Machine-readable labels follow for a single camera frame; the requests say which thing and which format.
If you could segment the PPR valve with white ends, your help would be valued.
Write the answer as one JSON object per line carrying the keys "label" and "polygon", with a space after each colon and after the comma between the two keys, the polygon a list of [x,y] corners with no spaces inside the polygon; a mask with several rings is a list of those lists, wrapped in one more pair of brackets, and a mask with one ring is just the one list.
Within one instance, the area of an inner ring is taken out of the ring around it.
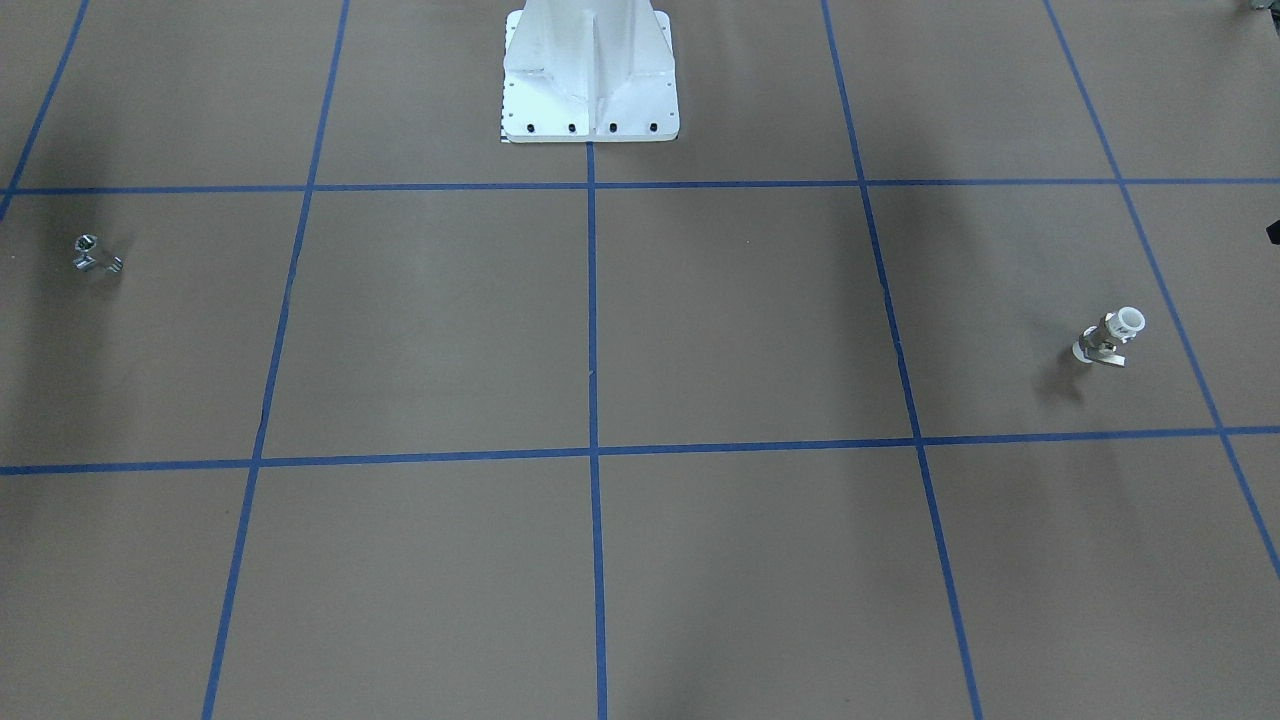
{"label": "PPR valve with white ends", "polygon": [[1087,327],[1071,346],[1073,356],[1084,364],[1124,368],[1126,357],[1119,350],[1146,328],[1146,315],[1137,307],[1120,307],[1106,313]]}

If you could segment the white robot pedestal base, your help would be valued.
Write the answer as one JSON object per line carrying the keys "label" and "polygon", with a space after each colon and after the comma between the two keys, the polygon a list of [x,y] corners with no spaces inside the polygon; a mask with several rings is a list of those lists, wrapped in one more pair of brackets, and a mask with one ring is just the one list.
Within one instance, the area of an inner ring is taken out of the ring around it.
{"label": "white robot pedestal base", "polygon": [[504,20],[500,138],[640,143],[680,136],[672,23],[649,1],[527,1]]}

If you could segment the chrome tee pipe fitting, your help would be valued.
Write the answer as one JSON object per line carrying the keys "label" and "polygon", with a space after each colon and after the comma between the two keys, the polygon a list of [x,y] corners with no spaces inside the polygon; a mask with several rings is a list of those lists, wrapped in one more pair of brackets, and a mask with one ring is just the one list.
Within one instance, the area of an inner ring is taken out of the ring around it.
{"label": "chrome tee pipe fitting", "polygon": [[123,259],[109,252],[95,234],[78,236],[73,242],[73,251],[72,264],[78,272],[101,270],[118,274],[123,270]]}

